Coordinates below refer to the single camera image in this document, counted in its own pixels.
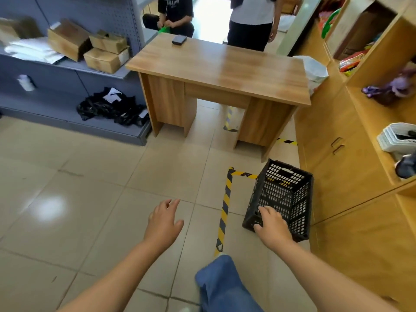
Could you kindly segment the person's right hand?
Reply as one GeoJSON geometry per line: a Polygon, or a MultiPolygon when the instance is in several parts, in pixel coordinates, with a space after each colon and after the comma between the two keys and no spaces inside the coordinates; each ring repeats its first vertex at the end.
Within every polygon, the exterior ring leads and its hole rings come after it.
{"type": "Polygon", "coordinates": [[[258,210],[262,218],[261,226],[266,229],[266,236],[259,238],[269,250],[281,256],[285,247],[293,242],[288,225],[274,208],[260,206],[258,210]]]}

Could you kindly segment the person's left hand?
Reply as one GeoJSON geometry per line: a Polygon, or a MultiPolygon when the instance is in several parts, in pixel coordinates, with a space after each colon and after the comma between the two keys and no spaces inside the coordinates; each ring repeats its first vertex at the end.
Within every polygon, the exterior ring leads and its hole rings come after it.
{"type": "Polygon", "coordinates": [[[148,224],[145,230],[143,242],[155,257],[163,254],[176,241],[173,239],[173,225],[178,221],[175,216],[180,199],[170,200],[165,214],[161,214],[161,202],[154,208],[153,224],[148,224]]]}

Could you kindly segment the black plastic crate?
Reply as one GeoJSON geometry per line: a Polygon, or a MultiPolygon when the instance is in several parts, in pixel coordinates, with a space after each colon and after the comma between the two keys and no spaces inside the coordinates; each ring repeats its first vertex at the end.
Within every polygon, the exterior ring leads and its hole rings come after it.
{"type": "Polygon", "coordinates": [[[259,173],[242,227],[254,231],[263,224],[258,210],[270,206],[286,221],[295,242],[309,240],[313,175],[292,165],[269,159],[259,173]]]}

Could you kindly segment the person's right forearm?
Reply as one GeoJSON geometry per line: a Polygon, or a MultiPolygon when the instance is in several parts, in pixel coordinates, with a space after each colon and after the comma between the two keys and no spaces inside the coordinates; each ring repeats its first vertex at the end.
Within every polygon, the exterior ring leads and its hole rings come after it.
{"type": "Polygon", "coordinates": [[[318,312],[400,312],[293,241],[274,252],[290,268],[318,312]]]}

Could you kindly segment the pile of black plastic bags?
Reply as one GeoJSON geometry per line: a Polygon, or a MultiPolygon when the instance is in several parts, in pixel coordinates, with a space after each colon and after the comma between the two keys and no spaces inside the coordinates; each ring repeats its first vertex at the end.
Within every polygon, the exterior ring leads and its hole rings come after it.
{"type": "Polygon", "coordinates": [[[110,87],[86,97],[76,106],[76,112],[83,121],[103,118],[125,127],[142,127],[150,120],[147,107],[138,104],[135,96],[127,96],[110,87]]]}

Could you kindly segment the wooden cabinet shelf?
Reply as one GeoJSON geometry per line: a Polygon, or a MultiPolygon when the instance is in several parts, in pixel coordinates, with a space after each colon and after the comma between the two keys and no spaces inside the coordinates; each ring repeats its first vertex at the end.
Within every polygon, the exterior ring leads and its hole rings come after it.
{"type": "Polygon", "coordinates": [[[377,142],[392,123],[416,125],[416,94],[386,107],[361,92],[387,84],[416,56],[416,0],[377,1],[396,16],[351,76],[339,72],[317,20],[296,51],[329,72],[294,119],[300,167],[315,178],[309,242],[341,273],[416,312],[416,176],[400,179],[377,142]]]}

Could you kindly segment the wooden desk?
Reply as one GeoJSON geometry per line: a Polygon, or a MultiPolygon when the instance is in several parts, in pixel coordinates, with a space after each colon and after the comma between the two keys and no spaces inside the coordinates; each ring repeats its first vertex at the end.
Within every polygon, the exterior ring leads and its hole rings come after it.
{"type": "Polygon", "coordinates": [[[151,126],[182,127],[187,137],[197,100],[244,109],[239,141],[261,146],[266,162],[299,107],[311,105],[303,60],[225,44],[158,34],[125,67],[141,81],[151,126]]]}

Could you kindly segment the grey metal shelf unit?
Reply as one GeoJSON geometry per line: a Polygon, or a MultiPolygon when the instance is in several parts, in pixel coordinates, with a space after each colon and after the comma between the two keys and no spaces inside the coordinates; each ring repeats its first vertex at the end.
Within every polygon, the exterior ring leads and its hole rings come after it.
{"type": "MultiPolygon", "coordinates": [[[[32,17],[40,31],[61,19],[68,19],[89,32],[100,29],[127,38],[131,56],[137,54],[156,35],[142,28],[142,11],[154,0],[0,0],[0,17],[32,17]]],[[[88,68],[85,61],[65,58],[58,64],[25,61],[11,57],[0,44],[0,117],[11,116],[70,131],[87,133],[125,143],[144,146],[151,131],[150,122],[142,127],[125,127],[110,119],[83,121],[76,106],[105,87],[135,96],[145,104],[138,75],[121,67],[115,74],[88,68]],[[18,83],[28,75],[36,90],[26,92],[18,83]]]]}

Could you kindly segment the white plastic bag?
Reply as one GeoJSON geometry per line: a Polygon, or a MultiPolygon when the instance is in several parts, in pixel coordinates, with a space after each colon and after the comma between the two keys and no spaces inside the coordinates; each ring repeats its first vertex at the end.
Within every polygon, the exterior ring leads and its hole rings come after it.
{"type": "Polygon", "coordinates": [[[312,96],[318,87],[329,77],[327,67],[310,56],[293,56],[301,59],[308,79],[309,95],[312,96]]]}

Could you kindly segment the small cardboard box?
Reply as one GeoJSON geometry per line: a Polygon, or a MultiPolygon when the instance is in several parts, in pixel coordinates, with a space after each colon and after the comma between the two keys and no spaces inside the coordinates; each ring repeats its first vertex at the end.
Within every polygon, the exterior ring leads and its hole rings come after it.
{"type": "Polygon", "coordinates": [[[106,52],[120,54],[128,49],[128,42],[124,36],[99,30],[95,34],[89,34],[91,45],[94,48],[106,52]]]}

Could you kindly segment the colourful snack packets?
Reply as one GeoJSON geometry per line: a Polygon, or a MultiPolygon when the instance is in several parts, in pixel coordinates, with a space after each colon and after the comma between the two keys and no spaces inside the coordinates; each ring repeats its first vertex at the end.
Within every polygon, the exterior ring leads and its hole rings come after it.
{"type": "Polygon", "coordinates": [[[339,62],[339,72],[349,77],[363,60],[368,50],[355,52],[339,62]]]}

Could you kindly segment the stack of white packets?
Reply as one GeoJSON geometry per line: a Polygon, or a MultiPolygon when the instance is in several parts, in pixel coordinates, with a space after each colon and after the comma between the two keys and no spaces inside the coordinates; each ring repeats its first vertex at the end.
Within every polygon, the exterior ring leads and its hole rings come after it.
{"type": "Polygon", "coordinates": [[[55,64],[65,58],[65,55],[50,47],[47,37],[12,41],[4,48],[4,52],[21,60],[48,64],[55,64]]]}

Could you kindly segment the white sack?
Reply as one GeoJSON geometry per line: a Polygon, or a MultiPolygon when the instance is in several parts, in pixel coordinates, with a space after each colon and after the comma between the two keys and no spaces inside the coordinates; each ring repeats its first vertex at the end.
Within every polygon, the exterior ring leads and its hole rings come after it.
{"type": "Polygon", "coordinates": [[[291,25],[294,23],[294,20],[296,19],[295,15],[281,15],[278,25],[278,31],[287,33],[291,25]]]}

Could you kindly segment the open cardboard box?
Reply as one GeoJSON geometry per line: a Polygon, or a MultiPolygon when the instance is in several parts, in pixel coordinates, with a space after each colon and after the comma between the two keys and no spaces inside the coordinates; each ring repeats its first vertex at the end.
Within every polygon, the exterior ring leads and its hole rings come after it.
{"type": "Polygon", "coordinates": [[[350,0],[343,8],[325,40],[330,55],[339,61],[363,51],[396,16],[377,0],[350,0]]]}

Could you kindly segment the flat worn cardboard box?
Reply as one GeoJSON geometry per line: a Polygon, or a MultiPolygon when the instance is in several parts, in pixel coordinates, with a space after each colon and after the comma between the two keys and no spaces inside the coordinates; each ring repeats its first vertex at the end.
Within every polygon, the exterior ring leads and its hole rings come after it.
{"type": "Polygon", "coordinates": [[[29,16],[18,16],[13,19],[0,17],[0,44],[8,46],[19,39],[43,37],[36,21],[29,16]]]}

